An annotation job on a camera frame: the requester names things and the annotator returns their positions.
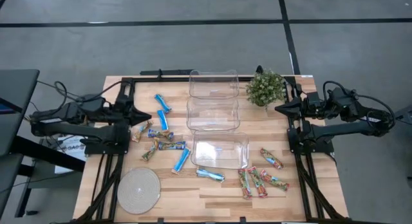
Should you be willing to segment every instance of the black metal frame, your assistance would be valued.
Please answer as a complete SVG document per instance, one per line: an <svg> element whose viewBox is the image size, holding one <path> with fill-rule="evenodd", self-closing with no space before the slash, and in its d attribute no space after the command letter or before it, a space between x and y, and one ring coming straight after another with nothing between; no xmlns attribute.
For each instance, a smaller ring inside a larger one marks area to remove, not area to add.
<svg viewBox="0 0 412 224"><path fill-rule="evenodd" d="M261 73L262 67L258 66L256 72ZM132 82L133 86L138 82L188 82L189 81L188 76L186 77L185 76L163 77L162 75L163 75L163 71L159 70L157 77L149 77L149 78L124 77L122 78L122 80L127 80L127 81ZM248 82L252 79L253 77L239 77L240 82ZM296 92L293 86L290 91L288 91L287 86L288 84L296 85L296 81L295 81L295 77L285 77L285 79L287 81L285 83L285 89L286 89L285 102L289 102L290 101L289 94L292 96L292 98L297 95L296 95ZM289 130L293 129L294 128L293 119L290 117L288 117L287 119L289 123ZM306 218L306 222L309 222L309 223L313 223L313 222L315 223L349 223L349 224L375 223L375 222L367 222L367 221L353 221L350 218L345 218L344 216L340 215L334 209L334 207L330 205L328 200L323 196L322 192L319 190L317 186L315 167L314 167L314 162L312 159L312 152L308 151L304 153L304 156L306 157L306 162L308 165L308 171L304 168L303 161L301 158L302 156L298 153L294 153L294 156L295 156L295 162L296 162L296 167L297 167L297 172L298 172L299 186L301 189L303 209L304 209L304 215ZM104 169L102 189L97 195L97 198L92 201L92 204L89 207L89 209L85 212L85 214L82 217L80 217L76 221L76 223L113 223L114 222L115 209L117 205L117 190L118 190L118 184L120 183L123 159L124 159L124 155L118 156L118 162L112 174L109 175L109 172L111 170L112 161L113 161L113 155L112 154L108 155L108 159L106 161L106 166ZM312 217L312 212L311 212L310 204L309 204L308 191L306 190L306 184L309 186L309 188L312 190L314 194L316 210L317 210L317 218ZM109 208L109 217L108 219L102 219L106 194L112 185L113 185L113 193L112 193L111 203L110 203L110 208ZM96 220L91 220L91 217L96 210L97 210ZM326 211L330 219L324 218L323 210ZM246 219L244 217L239 217L239 218L240 218L240 222L237 222L237 223L246 223ZM159 218L157 223L164 223L164 219ZM247 223L281 223L281 222L247 222Z"/></svg>
<svg viewBox="0 0 412 224"><path fill-rule="evenodd" d="M29 188L28 186L29 186L30 178L33 174L33 170L34 170L34 162L32 166L23 165L23 164L20 165L19 175L27 176L27 179L26 179L26 183L23 188L23 193L21 194L21 197L19 200L19 204L17 205L16 211L14 214L15 218L23 217L24 213L26 212L28 198L30 197L30 193L32 192L32 189Z"/></svg>

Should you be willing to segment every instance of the wooden table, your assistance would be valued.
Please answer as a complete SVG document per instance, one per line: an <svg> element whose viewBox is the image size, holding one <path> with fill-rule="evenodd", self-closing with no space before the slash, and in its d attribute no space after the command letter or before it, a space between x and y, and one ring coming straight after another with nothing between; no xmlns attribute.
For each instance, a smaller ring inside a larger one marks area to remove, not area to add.
<svg viewBox="0 0 412 224"><path fill-rule="evenodd" d="M106 88L112 83L120 81L121 78L121 76L106 77L104 87ZM312 77L296 76L296 81L302 84L305 92L316 90ZM122 175L136 167L152 169L161 181L160 199L153 209L141 215L129 214L117 204L115 221L156 221L157 218L165 218L165 221L184 222L239 221L240 216L245 216L247 221L305 220L295 160L293 154L289 151L286 136L288 121L284 115L274 111L274 107L282 104L282 102L271 104L267 111L263 107L252 105L247 101L245 85L246 82L240 82L238 99L241 124L237 132L248 134L249 166L256 166L259 172L266 169L269 174L290 183L289 191L283 192L266 183L268 197L258 198L256 188L253 187L250 181L253 198L245 200L242 198L236 170L213 170L225 175L225 181L218 183L208 178L196 177L196 166L189 159L186 161L180 175L173 174L171 168L179 159L181 151L157 151L146 163L143 161L142 155L151 147L152 139L144 136L138 144L131 142L129 152L124 158ZM109 90L104 94L105 98L114 103L119 89L120 86L117 86ZM175 140L186 140L189 147L191 147L192 135L186 126L186 101L189 97L189 83L136 83L136 108L151 114L153 116L153 128L160 129L160 121L156 111L161 109L161 106L153 98L156 93L163 95L167 104L173 109L171 113L167 114L167 121L170 130L174 132ZM314 123L317 125L324 124L321 120L314 120ZM133 127L132 131L135 131L138 128L137 126ZM285 168L277 170L267 163L259 153L262 147L278 157L284 163ZM347 216L348 213L335 163L328 156L321 153L313 154L313 158L320 190L337 212ZM73 215L74 218L78 218L83 214L90 205L99 161L100 155L93 155L87 159ZM100 190L103 168L100 173L97 192ZM308 193L312 216L316 217L314 198L309 188ZM110 198L111 191L108 192L106 197L104 218L108 216Z"/></svg>

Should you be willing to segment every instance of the stacked plastic containers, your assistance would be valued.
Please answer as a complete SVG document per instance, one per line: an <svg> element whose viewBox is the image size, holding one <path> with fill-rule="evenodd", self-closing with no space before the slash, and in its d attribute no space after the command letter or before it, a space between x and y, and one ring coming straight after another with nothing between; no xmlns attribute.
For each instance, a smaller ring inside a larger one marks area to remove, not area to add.
<svg viewBox="0 0 412 224"><path fill-rule="evenodd" d="M193 134L192 163L224 169L246 168L248 136L236 132L240 126L238 73L193 70L189 94L187 127Z"/></svg>

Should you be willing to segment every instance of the black cable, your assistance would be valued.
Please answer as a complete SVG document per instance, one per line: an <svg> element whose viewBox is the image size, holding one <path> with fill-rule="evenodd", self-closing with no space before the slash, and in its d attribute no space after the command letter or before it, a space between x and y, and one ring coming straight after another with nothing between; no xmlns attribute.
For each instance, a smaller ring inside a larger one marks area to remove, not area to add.
<svg viewBox="0 0 412 224"><path fill-rule="evenodd" d="M98 177L100 176L100 169L102 168L103 158L104 158L104 154L102 154L102 157L100 158L100 162L98 163L95 187L93 188L93 194L91 195L92 201L95 199L96 187L97 187Z"/></svg>
<svg viewBox="0 0 412 224"><path fill-rule="evenodd" d="M335 159L335 157L333 157L330 153L325 153L327 156L329 156L334 162L335 162L335 165L337 165L337 162L336 162L336 159Z"/></svg>
<svg viewBox="0 0 412 224"><path fill-rule="evenodd" d="M34 102L30 101L30 103L34 106L34 108L36 109L36 111L39 111L39 108L37 108L36 104L34 104Z"/></svg>
<svg viewBox="0 0 412 224"><path fill-rule="evenodd" d="M41 117L56 114L58 111L60 111L60 109L62 109L62 107L63 107L63 106L65 105L65 103L66 103L66 100L67 100L67 97L68 97L68 96L67 96L68 92L67 92L67 89L66 89L65 85L64 85L62 82L59 82L59 81L55 81L54 84L55 84L55 86L51 86L51 87L55 88L56 91L57 91L59 94L62 94L62 93L61 93L60 89L57 87L57 85L61 85L61 86L63 87L63 91L64 91L63 101L62 101L62 103L60 104L60 106L59 106L57 109L55 109L55 110L52 111L51 113L49 113L49 114L47 114L47 115L43 115L43 116L41 116Z"/></svg>
<svg viewBox="0 0 412 224"><path fill-rule="evenodd" d="M37 82L38 83L41 83L41 84L44 84L44 85L46 85L46 86L49 86L49 87L51 87L51 88L55 88L57 91L60 91L61 89L59 89L58 87L56 87L56 86L52 86L52 85L50 85L49 83L45 83L45 82L42 82L42 81L39 81L39 80L37 80ZM75 94L73 94L73 93L70 93L69 91L67 92L67 94L69 94L69 95L73 95L73 96L76 96L76 97L80 97L80 96L78 96L78 95L75 95Z"/></svg>
<svg viewBox="0 0 412 224"><path fill-rule="evenodd" d="M6 192L9 189L13 189L16 186L23 185L23 184L26 184L26 183L42 182L44 180L51 180L51 179L54 179L54 178L60 178L60 177L67 176L67 175L72 175L72 173L65 173L65 174L62 174L62 175L52 176L52 177L49 177L49 178L43 178L43 179L40 179L40 180L31 181L31 182L18 183L17 185L13 185L13 186L10 186L7 189L3 189L2 191L0 191L0 194L3 193L3 192Z"/></svg>
<svg viewBox="0 0 412 224"><path fill-rule="evenodd" d="M379 104L381 104L382 106L384 106L384 107L389 111L389 113L391 113L391 116L392 116L392 123L391 123L391 125L388 127L388 129L391 129L393 126L395 126L395 123L396 123L395 114L394 114L394 112L392 111L392 109L391 109L388 105L386 105L386 104L385 104L384 102L382 102L381 100L379 100L379 99L377 99L377 98L373 98L373 97L371 97L371 96L358 95L358 97L359 97L359 98L368 98L368 99L373 100L373 101L375 101L375 102L378 102ZM366 113L366 121L368 122L368 125L369 125L369 126L373 127L373 126L372 126L372 123L369 121L369 117L368 117L368 115L369 115L370 112L371 112L371 111L369 111L369 112Z"/></svg>
<svg viewBox="0 0 412 224"><path fill-rule="evenodd" d="M52 145L53 145L52 143L49 142L49 140L47 139L47 136L45 136L44 139L46 140L46 142L47 142L47 144L48 144L49 146L52 146Z"/></svg>
<svg viewBox="0 0 412 224"><path fill-rule="evenodd" d="M67 138L65 138L65 139L62 139L61 141L65 141L65 140L68 140L68 139L73 138L73 137L75 137L75 135L69 136L69 137L67 137Z"/></svg>
<svg viewBox="0 0 412 224"><path fill-rule="evenodd" d="M59 149L66 154L65 150L63 150L62 146L60 146L59 142L52 136L49 136L52 140L54 140L54 142L57 144L57 147L59 147Z"/></svg>
<svg viewBox="0 0 412 224"><path fill-rule="evenodd" d="M88 98L88 99L86 99L86 100L77 100L77 101L79 101L79 102L90 102L90 101L96 100L96 98L99 98L99 97L100 97L102 94L104 94L106 91L108 91L109 89L113 88L113 86L116 86L117 84L120 84L120 83L127 83L127 84L129 84L130 86L133 86L133 84L132 84L131 82L118 81L118 82L113 83L113 84L110 85L108 88L104 89L102 92L98 93L97 95L95 95L95 96L93 96L93 97L91 97L91 98Z"/></svg>

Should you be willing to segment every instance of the green plant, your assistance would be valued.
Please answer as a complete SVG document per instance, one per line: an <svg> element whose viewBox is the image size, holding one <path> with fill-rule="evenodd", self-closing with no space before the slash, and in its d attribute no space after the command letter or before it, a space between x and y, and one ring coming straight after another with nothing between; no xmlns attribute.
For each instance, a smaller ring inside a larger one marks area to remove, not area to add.
<svg viewBox="0 0 412 224"><path fill-rule="evenodd" d="M267 107L271 102L285 97L284 78L272 71L255 73L255 77L246 85L248 101L258 106Z"/></svg>

